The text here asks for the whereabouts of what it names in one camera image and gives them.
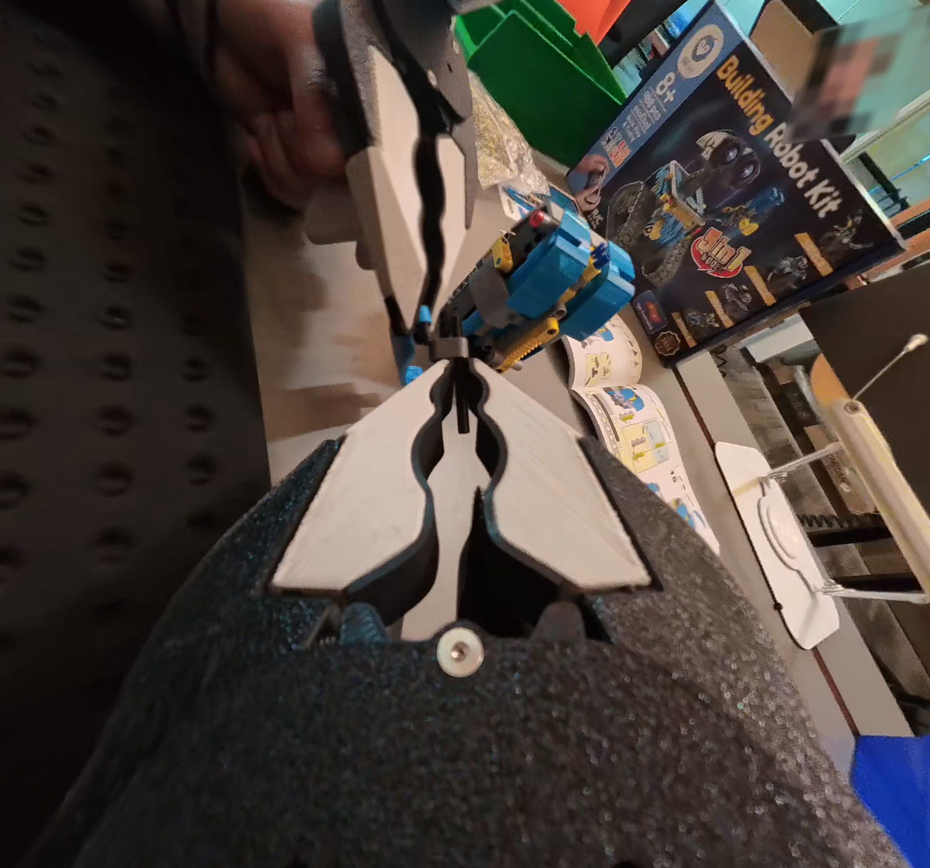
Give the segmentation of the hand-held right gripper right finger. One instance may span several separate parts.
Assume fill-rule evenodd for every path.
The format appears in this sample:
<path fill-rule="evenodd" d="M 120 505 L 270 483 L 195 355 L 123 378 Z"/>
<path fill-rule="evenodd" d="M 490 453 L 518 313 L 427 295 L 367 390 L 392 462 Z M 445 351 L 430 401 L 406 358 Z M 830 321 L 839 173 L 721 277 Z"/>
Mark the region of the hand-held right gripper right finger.
<path fill-rule="evenodd" d="M 465 618 L 539 620 L 553 603 L 651 587 L 587 439 L 482 361 L 468 374 L 489 481 L 465 547 Z"/>

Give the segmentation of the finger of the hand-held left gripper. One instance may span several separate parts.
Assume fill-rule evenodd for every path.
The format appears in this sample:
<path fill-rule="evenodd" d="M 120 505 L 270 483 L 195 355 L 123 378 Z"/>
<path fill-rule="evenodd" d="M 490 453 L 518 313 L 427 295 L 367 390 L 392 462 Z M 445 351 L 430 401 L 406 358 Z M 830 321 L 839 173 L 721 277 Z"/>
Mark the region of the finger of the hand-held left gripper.
<path fill-rule="evenodd" d="M 479 188 L 474 122 L 465 121 L 452 135 L 439 135 L 436 139 L 436 157 L 443 186 L 443 209 L 439 218 L 443 257 L 439 264 L 434 301 L 436 304 L 444 304 L 456 284 L 454 275 L 471 228 Z"/>
<path fill-rule="evenodd" d="M 415 321 L 428 275 L 415 168 L 419 118 L 400 74 L 375 46 L 366 47 L 362 80 L 372 141 L 348 159 L 347 180 L 381 293 L 401 321 Z"/>

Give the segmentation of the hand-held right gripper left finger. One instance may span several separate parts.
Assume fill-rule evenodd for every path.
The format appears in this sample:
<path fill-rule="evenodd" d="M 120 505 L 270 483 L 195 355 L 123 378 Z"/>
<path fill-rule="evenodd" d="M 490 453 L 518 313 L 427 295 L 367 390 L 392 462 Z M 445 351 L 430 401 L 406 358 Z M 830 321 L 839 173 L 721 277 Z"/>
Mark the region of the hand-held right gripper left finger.
<path fill-rule="evenodd" d="M 345 433 L 271 578 L 278 593 L 364 603 L 392 625 L 432 589 L 430 476 L 444 453 L 452 366 L 434 364 Z"/>

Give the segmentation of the blue yellow toy brick model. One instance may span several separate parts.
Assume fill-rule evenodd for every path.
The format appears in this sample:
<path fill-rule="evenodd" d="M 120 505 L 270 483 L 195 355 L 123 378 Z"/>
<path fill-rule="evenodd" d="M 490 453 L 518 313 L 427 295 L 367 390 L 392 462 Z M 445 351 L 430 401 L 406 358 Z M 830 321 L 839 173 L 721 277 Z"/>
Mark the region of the blue yellow toy brick model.
<path fill-rule="evenodd" d="M 443 308 L 461 316 L 470 357 L 504 373 L 564 336 L 583 340 L 634 297 L 634 265 L 584 218 L 536 209 L 498 234 Z"/>

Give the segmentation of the blue curved panel piece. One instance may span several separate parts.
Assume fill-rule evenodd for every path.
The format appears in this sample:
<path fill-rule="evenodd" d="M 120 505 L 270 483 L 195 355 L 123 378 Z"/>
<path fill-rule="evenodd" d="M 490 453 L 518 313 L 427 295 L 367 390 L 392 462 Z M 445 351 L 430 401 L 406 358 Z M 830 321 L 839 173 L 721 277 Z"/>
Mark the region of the blue curved panel piece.
<path fill-rule="evenodd" d="M 427 304 L 419 306 L 413 326 L 406 333 L 391 327 L 390 345 L 401 386 L 409 385 L 434 364 L 433 338 L 433 313 Z"/>

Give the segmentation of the thin black axle rod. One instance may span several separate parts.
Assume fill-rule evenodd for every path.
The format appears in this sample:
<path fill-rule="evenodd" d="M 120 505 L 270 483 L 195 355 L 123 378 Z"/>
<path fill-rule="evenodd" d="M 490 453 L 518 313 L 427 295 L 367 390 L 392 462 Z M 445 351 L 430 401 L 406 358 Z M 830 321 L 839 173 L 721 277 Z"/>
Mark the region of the thin black axle rod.
<path fill-rule="evenodd" d="M 453 314 L 451 318 L 451 331 L 454 338 L 453 384 L 457 412 L 457 425 L 459 434 L 470 432 L 470 409 L 467 393 L 469 347 L 463 335 L 461 316 Z"/>

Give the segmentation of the grey desk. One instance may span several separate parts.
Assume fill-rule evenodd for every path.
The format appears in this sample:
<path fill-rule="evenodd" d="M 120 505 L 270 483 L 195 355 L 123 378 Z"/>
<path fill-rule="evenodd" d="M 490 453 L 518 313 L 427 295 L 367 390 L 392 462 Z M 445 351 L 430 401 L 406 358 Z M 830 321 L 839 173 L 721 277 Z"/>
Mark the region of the grey desk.
<path fill-rule="evenodd" d="M 247 219 L 248 302 L 273 482 L 398 387 L 375 276 L 357 265 L 353 243 L 316 246 L 305 226 Z M 912 736 L 847 609 L 839 608 L 838 630 L 813 651 L 799 649 L 785 629 L 716 462 L 716 443 L 756 447 L 756 440 L 711 355 L 663 368 L 634 314 L 622 317 L 642 348 L 641 383 L 667 410 L 720 559 L 772 635 L 834 763 L 848 771 L 858 735 Z M 452 622 L 473 492 L 486 483 L 474 435 L 458 434 L 454 416 L 444 432 L 446 456 L 431 477 L 439 570 L 431 592 L 403 621 L 405 639 L 424 640 Z"/>

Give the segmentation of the person's left hand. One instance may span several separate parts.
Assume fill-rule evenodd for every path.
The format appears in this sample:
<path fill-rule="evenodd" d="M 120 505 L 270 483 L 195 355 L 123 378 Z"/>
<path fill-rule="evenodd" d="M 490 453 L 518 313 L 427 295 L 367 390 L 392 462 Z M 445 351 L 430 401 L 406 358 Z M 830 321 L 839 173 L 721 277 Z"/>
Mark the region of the person's left hand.
<path fill-rule="evenodd" d="M 268 194 L 305 211 L 319 186 L 345 179 L 325 90 L 312 0 L 215 0 L 213 79 L 244 132 Z"/>

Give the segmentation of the clear plastic bag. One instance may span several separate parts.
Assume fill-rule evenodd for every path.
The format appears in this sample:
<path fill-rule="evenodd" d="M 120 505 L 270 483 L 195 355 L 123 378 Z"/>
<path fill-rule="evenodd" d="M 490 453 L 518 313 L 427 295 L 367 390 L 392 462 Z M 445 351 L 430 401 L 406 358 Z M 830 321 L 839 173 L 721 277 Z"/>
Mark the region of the clear plastic bag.
<path fill-rule="evenodd" d="M 547 179 L 537 168 L 525 136 L 472 71 L 469 83 L 482 189 L 504 186 L 528 196 L 547 191 Z"/>

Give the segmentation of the printed paper sheet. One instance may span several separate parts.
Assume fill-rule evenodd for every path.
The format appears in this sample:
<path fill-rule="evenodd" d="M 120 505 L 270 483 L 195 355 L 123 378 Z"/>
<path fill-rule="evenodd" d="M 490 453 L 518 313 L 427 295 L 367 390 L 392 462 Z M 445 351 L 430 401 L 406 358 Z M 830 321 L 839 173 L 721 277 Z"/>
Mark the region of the printed paper sheet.
<path fill-rule="evenodd" d="M 563 189 L 549 185 L 545 193 L 524 193 L 514 186 L 497 185 L 499 201 L 504 215 L 512 222 L 517 223 L 526 218 L 531 211 L 543 209 L 553 211 L 553 217 L 560 220 L 565 211 L 574 212 L 580 218 L 583 216 L 575 204 L 575 200 Z"/>

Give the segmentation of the white instruction booklet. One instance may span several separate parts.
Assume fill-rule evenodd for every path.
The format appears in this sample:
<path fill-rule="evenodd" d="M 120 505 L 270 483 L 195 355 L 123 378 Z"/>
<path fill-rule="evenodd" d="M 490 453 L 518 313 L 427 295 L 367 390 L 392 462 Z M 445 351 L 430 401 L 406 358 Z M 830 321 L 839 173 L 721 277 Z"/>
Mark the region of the white instruction booklet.
<path fill-rule="evenodd" d="M 667 410 L 640 383 L 643 355 L 620 315 L 589 337 L 562 339 L 567 384 L 604 447 L 691 527 L 720 547 L 687 475 Z"/>

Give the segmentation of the green plastic bin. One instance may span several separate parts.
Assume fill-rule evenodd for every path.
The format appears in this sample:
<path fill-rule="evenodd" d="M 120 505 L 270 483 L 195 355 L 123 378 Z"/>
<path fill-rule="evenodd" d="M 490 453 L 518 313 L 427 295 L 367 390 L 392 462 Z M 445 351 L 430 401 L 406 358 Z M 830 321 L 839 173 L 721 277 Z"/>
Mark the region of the green plastic bin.
<path fill-rule="evenodd" d="M 626 97 L 597 44 L 557 0 L 502 0 L 459 14 L 471 72 L 529 144 L 572 168 Z"/>

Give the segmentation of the dark blue toy kit box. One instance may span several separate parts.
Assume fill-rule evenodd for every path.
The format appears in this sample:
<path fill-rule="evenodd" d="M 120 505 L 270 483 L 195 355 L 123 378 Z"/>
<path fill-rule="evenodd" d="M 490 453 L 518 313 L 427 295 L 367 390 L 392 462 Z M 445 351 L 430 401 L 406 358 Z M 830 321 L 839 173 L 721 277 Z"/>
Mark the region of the dark blue toy kit box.
<path fill-rule="evenodd" d="M 791 141 L 791 99 L 706 3 L 566 182 L 634 268 L 657 355 L 684 360 L 904 249 L 828 141 Z"/>

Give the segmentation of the black flat board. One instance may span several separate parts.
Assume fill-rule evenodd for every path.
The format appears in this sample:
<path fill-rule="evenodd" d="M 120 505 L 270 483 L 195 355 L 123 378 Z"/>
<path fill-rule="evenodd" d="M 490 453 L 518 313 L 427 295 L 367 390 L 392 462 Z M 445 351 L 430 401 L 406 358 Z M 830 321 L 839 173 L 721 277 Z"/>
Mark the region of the black flat board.
<path fill-rule="evenodd" d="M 929 265 L 823 298 L 800 313 L 843 387 L 860 390 L 914 334 L 929 333 Z M 929 345 L 866 390 L 864 405 L 929 508 Z"/>

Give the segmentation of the blue plastic bin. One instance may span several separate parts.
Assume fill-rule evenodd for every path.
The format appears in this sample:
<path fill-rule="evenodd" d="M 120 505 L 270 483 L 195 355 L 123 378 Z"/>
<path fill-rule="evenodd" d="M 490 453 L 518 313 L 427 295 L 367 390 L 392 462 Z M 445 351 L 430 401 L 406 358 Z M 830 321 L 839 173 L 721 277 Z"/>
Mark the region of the blue plastic bin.
<path fill-rule="evenodd" d="M 861 735 L 855 792 L 913 867 L 929 865 L 929 737 Z"/>

